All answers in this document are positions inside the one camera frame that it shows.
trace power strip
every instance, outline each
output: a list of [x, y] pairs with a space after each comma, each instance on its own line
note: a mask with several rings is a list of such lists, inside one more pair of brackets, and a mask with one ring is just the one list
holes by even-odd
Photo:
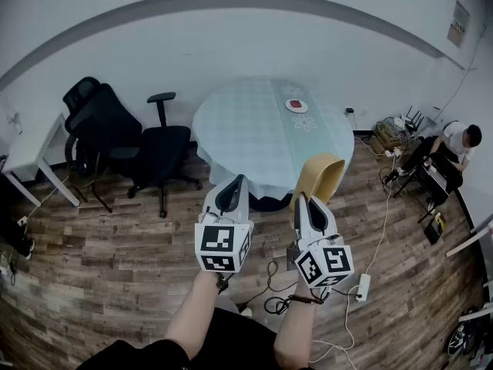
[[366, 301], [368, 296], [368, 290], [370, 289], [370, 275], [363, 273], [360, 276], [360, 283], [357, 287], [357, 301]]

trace black bag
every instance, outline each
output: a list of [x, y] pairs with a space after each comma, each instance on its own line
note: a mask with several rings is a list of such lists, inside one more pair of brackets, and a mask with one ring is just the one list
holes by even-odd
[[[72, 155], [74, 144], [75, 160]], [[65, 160], [70, 170], [76, 171], [81, 177], [90, 177], [96, 172], [97, 159], [97, 150], [83, 143], [81, 140], [77, 140], [74, 136], [69, 136], [65, 144]]]

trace flower pattern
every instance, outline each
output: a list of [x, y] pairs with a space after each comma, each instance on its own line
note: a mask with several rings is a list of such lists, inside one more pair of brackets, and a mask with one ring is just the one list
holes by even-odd
[[303, 129], [305, 132], [310, 132], [312, 129], [317, 128], [314, 119], [310, 116], [306, 117], [304, 114], [300, 114], [291, 119], [294, 121], [294, 129]]
[[303, 92], [300, 88], [294, 88], [291, 85], [281, 86], [281, 89], [283, 90], [283, 93], [285, 95], [289, 95], [291, 97], [298, 97], [303, 95]]

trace round table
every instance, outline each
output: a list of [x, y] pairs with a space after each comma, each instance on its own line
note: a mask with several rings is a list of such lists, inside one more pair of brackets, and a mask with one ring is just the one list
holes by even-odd
[[[289, 99], [303, 101], [308, 111], [289, 111], [284, 106]], [[354, 151], [343, 109], [283, 79], [242, 79], [216, 89], [193, 117], [193, 132], [197, 154], [210, 165], [210, 182], [244, 174], [258, 200], [286, 202], [313, 155], [332, 153], [347, 169]]]

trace man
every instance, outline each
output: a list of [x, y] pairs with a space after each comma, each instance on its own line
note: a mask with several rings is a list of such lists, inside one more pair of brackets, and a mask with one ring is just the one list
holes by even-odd
[[438, 168], [448, 173], [445, 179], [447, 180], [447, 192], [450, 193], [462, 185], [461, 174], [471, 161], [475, 147], [479, 145], [481, 139], [481, 130], [476, 125], [467, 127], [458, 121], [449, 123], [440, 136], [432, 136], [424, 140], [402, 167], [389, 174], [385, 183], [399, 176], [408, 175], [424, 157], [432, 153], [440, 153], [450, 160], [456, 169], [456, 171], [450, 171], [449, 163], [440, 163], [440, 160], [435, 160], [436, 164], [440, 164]]
[[[82, 363], [78, 370], [309, 367], [317, 304], [292, 301], [276, 334], [251, 318], [215, 308], [220, 293], [217, 281], [215, 273], [198, 273], [163, 340], [141, 349], [118, 340]], [[302, 278], [294, 294], [299, 298], [313, 297]]]

